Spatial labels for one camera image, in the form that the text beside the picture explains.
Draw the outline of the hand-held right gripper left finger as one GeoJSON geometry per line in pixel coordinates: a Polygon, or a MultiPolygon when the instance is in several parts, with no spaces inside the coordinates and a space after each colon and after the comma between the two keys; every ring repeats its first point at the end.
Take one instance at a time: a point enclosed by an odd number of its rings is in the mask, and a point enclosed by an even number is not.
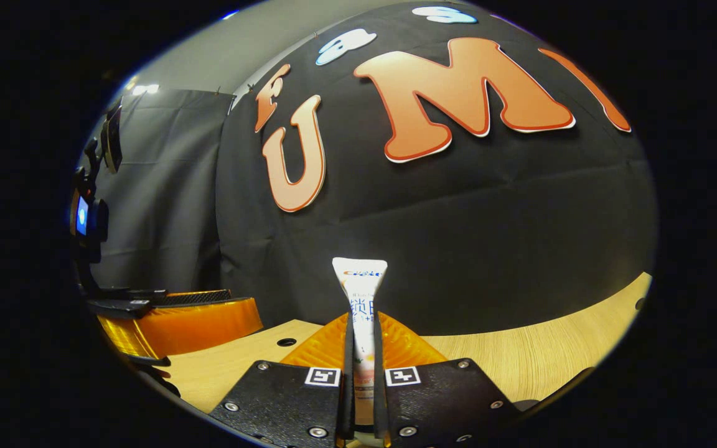
{"type": "Polygon", "coordinates": [[[352,329],[344,314],[281,362],[253,362],[210,417],[267,446],[347,446],[355,437],[352,329]]]}

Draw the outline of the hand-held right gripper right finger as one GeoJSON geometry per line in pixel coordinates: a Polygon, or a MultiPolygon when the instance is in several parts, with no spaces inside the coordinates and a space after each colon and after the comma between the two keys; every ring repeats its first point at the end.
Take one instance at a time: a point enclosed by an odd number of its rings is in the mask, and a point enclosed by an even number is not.
{"type": "Polygon", "coordinates": [[[470,358],[425,363],[426,343],[389,341],[398,323],[375,318],[375,437],[383,446],[479,446],[520,409],[470,358]]]}

